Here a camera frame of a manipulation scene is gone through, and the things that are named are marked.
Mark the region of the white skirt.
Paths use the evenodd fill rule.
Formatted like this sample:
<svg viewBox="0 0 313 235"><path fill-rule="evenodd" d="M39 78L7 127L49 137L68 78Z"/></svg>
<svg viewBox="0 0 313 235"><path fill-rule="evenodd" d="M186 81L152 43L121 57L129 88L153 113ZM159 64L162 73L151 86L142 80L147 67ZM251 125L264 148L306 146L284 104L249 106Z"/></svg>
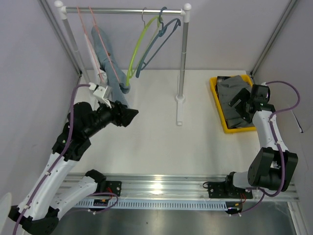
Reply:
<svg viewBox="0 0 313 235"><path fill-rule="evenodd" d="M92 67L95 72L96 81L107 85L108 83L107 74L101 69L100 62L98 60L98 57L95 53L93 45L90 42L87 34L85 34L84 37L85 37L86 45L88 47L88 52L89 52L89 57L92 63Z"/></svg>

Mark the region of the pink wire hanger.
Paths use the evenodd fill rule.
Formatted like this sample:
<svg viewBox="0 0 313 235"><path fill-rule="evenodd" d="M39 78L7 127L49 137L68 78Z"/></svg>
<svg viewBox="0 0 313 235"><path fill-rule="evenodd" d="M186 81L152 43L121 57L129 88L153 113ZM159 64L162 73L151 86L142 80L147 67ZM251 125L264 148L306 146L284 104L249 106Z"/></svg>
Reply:
<svg viewBox="0 0 313 235"><path fill-rule="evenodd" d="M104 71L102 71L101 68L100 68L100 63L99 63L98 57L96 56L94 47L93 47L93 45L92 45L92 43L91 43L91 41L89 39L86 27L85 27L84 22L83 22L83 18L81 16L81 11L79 10L78 6L76 7L76 9L77 9L78 16L80 18L81 25L82 25L82 28L83 28L84 37L85 37L86 45L87 45L87 48L88 48L89 57L90 57L90 61L91 61L91 64L92 64L92 68L93 68L93 70L95 72L96 81L99 81L100 83L103 83L103 82L106 83L107 80L104 77Z"/></svg>
<svg viewBox="0 0 313 235"><path fill-rule="evenodd" d="M107 55L107 59L110 62L111 68L112 68L112 70L113 70L113 72L114 72L114 74L116 76L116 79L117 79L118 83L120 83L120 79L119 79L119 77L117 75L117 72L116 72L116 70L114 68L114 65L113 65L112 60L111 60L110 55L109 55L109 52L108 52L108 50L107 50L107 48L106 48L106 46L104 44L104 41L103 41L103 38L102 38L101 34L100 34L100 31L99 31L99 28L98 28L98 25L97 25L96 18L94 16L93 10L92 10L92 8L90 6L88 6L88 8L89 8L89 10L91 12L91 15L92 15L92 18L93 18L93 26L95 27L95 29L96 29L96 31L98 33L98 36L100 38L101 44L103 46L103 49L104 49L104 51L105 51L105 53Z"/></svg>

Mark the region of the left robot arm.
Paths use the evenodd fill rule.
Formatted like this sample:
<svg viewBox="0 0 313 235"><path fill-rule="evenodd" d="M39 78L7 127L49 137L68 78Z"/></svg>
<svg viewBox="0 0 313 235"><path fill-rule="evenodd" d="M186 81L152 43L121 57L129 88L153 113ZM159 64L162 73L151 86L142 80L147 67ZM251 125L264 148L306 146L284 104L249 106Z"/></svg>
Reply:
<svg viewBox="0 0 313 235"><path fill-rule="evenodd" d="M107 177L95 169L87 171L67 192L59 196L56 193L91 146L92 136L109 124L127 127L138 113L119 101L111 102L110 106L100 104L96 110L87 102L72 105L68 122L58 136L40 178L26 198L11 207L9 218L31 235L49 235L61 218L85 197L93 194L115 196L107 190Z"/></svg>

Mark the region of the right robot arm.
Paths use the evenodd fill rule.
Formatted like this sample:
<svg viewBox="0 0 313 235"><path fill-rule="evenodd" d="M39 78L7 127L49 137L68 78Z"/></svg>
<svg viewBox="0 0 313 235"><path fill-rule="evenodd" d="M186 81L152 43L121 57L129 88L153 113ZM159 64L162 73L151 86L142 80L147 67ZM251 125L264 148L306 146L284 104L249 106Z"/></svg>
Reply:
<svg viewBox="0 0 313 235"><path fill-rule="evenodd" d="M298 163L298 156L289 151L282 140L276 117L287 109L276 110L269 103L267 83L241 89L230 101L240 117L252 123L257 131L260 151L245 172L231 172L232 181L224 184L228 197L235 197L241 189L258 189L266 196L275 197L287 190Z"/></svg>

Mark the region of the light blue denim garment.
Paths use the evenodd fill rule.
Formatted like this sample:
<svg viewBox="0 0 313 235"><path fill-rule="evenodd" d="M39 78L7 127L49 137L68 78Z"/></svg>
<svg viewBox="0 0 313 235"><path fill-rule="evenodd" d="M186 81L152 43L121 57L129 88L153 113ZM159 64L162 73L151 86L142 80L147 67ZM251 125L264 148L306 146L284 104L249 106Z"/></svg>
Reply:
<svg viewBox="0 0 313 235"><path fill-rule="evenodd" d="M93 38L93 47L100 62L101 69L107 74L108 85L112 88L112 101L113 102L120 101L122 104L129 106L125 98L125 94L127 94L130 91L131 87L126 86L126 74L120 69L114 57L112 45L109 41L108 36L100 27L98 28L103 38L104 44L109 52L110 58L117 72L117 75L120 79L120 83L118 83L116 76L111 68L110 62L107 59L107 55L103 49L98 33L95 27L93 27L91 30L91 35Z"/></svg>

